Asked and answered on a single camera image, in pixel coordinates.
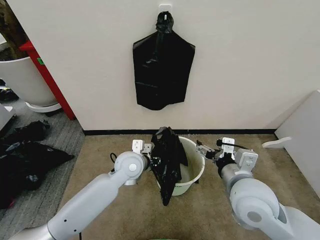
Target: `black plastic bag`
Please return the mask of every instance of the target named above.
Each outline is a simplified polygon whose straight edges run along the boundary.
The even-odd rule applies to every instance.
[[[41,141],[48,134],[48,121],[33,121],[27,126],[17,127],[14,132],[3,139],[4,144],[11,145],[22,141]]]
[[[188,166],[184,146],[170,127],[161,127],[152,136],[151,170],[160,184],[164,206],[169,204],[175,185],[182,179],[180,164]]]
[[[133,44],[137,104],[161,110],[184,102],[196,47],[176,34],[168,11],[158,15],[157,32]]]
[[[19,97],[12,91],[11,88],[0,88],[0,101],[17,100]]]
[[[4,87],[5,85],[5,81],[2,78],[0,78],[0,87]]]
[[[37,142],[16,142],[0,154],[0,209],[22,190],[37,189],[46,173],[74,156]]]

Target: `hanging trash bag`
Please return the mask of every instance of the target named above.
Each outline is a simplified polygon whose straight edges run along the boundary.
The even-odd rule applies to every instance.
[[[176,34],[168,11],[158,15],[156,32],[133,44],[137,104],[161,110],[185,101],[196,47]]]

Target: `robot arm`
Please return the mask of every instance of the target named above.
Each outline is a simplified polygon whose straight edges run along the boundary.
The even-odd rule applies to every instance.
[[[218,140],[221,153],[198,142],[196,151],[217,165],[237,223],[260,229],[272,240],[319,239],[320,225],[300,210],[279,203],[271,188],[251,173],[258,155],[243,148],[234,154],[234,146],[241,147],[234,143],[227,137]]]
[[[148,160],[142,153],[149,153],[150,144],[133,140],[132,150],[121,153],[114,163],[114,171],[97,176],[47,224],[24,229],[10,240],[67,240],[81,233],[112,203],[122,185],[135,183],[147,168]]]

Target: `black baseboard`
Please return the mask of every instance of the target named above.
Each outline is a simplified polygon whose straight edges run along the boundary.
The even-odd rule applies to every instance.
[[[157,129],[83,130],[84,135],[154,134]],[[276,129],[174,129],[176,134],[274,134]]]

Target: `green sticker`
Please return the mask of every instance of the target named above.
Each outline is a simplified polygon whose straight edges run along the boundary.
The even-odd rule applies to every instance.
[[[42,61],[41,57],[37,57],[37,60],[40,65],[45,65],[44,61]]]

